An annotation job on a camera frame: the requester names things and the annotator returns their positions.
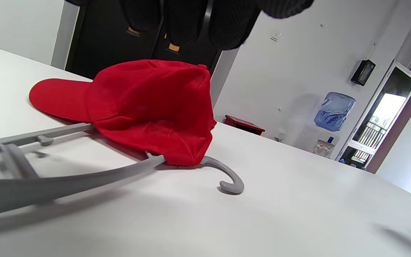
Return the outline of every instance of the blue water bottle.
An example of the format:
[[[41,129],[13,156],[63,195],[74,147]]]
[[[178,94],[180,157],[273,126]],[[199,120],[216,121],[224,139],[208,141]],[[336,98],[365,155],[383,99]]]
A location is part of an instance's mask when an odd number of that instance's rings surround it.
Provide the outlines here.
[[[356,100],[341,93],[329,92],[315,116],[315,124],[329,131],[339,131]]]

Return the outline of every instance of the gloved hand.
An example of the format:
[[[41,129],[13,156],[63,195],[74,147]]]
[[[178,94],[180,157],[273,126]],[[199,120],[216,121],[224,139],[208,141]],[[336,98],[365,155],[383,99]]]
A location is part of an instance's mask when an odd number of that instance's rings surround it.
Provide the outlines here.
[[[92,0],[67,0],[86,5]],[[156,29],[162,16],[171,43],[194,43],[205,29],[217,49],[239,47],[249,36],[263,10],[269,16],[284,19],[309,8],[313,0],[213,0],[210,19],[205,16],[208,0],[119,0],[130,28],[138,32]]]

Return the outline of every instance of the gray plastic hanger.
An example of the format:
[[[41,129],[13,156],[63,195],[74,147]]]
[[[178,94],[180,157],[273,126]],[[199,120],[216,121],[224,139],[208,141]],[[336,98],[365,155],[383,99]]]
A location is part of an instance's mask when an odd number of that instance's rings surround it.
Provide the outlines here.
[[[28,205],[48,203],[57,198],[110,184],[165,163],[164,156],[147,153],[148,159],[109,171],[66,177],[41,178],[25,158],[25,153],[62,141],[64,136],[94,129],[80,123],[50,130],[0,138],[0,161],[5,163],[14,179],[0,179],[0,213]],[[234,183],[220,181],[223,191],[241,194],[244,184],[235,172],[222,162],[205,156],[202,166],[212,166],[228,174]]]

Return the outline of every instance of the black wall-mounted box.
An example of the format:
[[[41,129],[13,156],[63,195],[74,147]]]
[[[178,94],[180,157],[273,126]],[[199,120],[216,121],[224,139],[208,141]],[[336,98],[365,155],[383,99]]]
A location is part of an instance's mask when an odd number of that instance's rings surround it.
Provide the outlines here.
[[[358,85],[364,86],[374,69],[375,64],[373,62],[370,60],[362,61],[351,78],[351,81]]]

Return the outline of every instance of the cabinet door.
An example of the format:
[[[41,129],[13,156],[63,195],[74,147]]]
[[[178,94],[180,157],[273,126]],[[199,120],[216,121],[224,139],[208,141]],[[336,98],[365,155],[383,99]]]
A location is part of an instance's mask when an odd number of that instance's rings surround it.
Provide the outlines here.
[[[81,7],[67,70],[93,79],[111,65],[150,59],[158,31],[132,34],[118,0],[93,0]]]
[[[171,47],[174,50],[170,49],[169,46],[170,41],[166,38],[166,29],[163,24],[158,34],[152,59],[182,61],[194,65],[204,64],[212,73],[221,54],[221,51],[212,47],[203,35],[199,36],[194,44],[182,46],[178,48],[178,51],[175,47]]]

